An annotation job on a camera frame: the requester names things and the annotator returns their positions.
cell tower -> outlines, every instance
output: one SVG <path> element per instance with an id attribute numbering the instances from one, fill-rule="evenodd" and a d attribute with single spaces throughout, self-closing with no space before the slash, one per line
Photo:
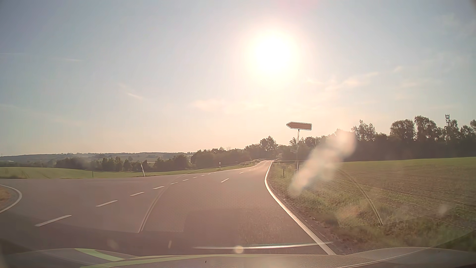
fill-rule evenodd
<path id="1" fill-rule="evenodd" d="M 449 126 L 451 123 L 451 120 L 449 119 L 449 114 L 445 114 L 445 119 L 446 119 L 446 125 Z"/>

distant hills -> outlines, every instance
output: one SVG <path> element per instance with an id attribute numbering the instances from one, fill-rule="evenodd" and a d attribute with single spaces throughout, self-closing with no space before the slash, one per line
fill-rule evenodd
<path id="1" fill-rule="evenodd" d="M 158 157 L 162 159 L 171 159 L 176 155 L 186 155 L 190 156 L 189 153 L 161 153 L 161 152 L 143 152 L 143 153 L 68 153 L 68 154 L 42 154 L 42 155 L 11 155 L 11 156 L 2 156 L 0 161 L 3 162 L 17 162 L 17 163 L 45 163 L 49 165 L 54 165 L 56 160 L 64 159 L 67 157 L 77 157 L 84 158 L 86 161 L 91 160 L 102 160 L 102 158 L 116 158 L 119 156 L 123 161 L 129 159 L 130 161 L 141 161 L 147 160 L 147 162 L 154 162 Z"/>

road shoulder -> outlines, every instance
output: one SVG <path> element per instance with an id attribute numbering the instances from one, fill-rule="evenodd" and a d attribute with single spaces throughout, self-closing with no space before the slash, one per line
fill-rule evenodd
<path id="1" fill-rule="evenodd" d="M 0 185 L 0 213 L 14 206 L 20 199 L 20 191 L 9 186 Z"/>

windshield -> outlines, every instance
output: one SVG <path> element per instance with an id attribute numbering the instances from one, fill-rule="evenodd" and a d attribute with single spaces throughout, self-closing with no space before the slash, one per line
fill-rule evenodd
<path id="1" fill-rule="evenodd" d="M 2 255 L 474 251 L 475 8 L 2 1 Z"/>

road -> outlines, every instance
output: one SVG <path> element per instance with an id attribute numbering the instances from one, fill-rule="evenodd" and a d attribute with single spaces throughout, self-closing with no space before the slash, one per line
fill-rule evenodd
<path id="1" fill-rule="evenodd" d="M 267 190 L 270 165 L 135 178 L 2 179 L 22 198 L 0 213 L 0 241 L 4 253 L 74 247 L 136 256 L 315 243 Z M 326 254 L 318 245 L 245 253 Z"/>

